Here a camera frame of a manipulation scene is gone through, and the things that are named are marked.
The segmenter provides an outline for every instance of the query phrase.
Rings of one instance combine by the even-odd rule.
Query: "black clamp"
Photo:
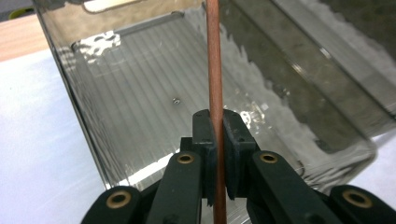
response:
[[[200,223],[201,199],[215,203],[217,154],[209,111],[192,124],[161,182],[109,189],[82,223]],[[223,125],[227,192],[247,198],[252,223],[396,223],[396,212],[363,189],[339,186],[328,197],[309,188],[283,157],[259,149],[237,113],[224,110]]]

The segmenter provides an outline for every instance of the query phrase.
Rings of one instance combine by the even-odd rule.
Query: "transparent container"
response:
[[[159,180],[209,108],[205,2],[34,2],[106,187]],[[224,108],[261,149],[322,192],[373,160],[367,137],[394,120],[279,7],[220,1],[220,23]],[[248,220],[243,200],[227,206],[229,222]]]

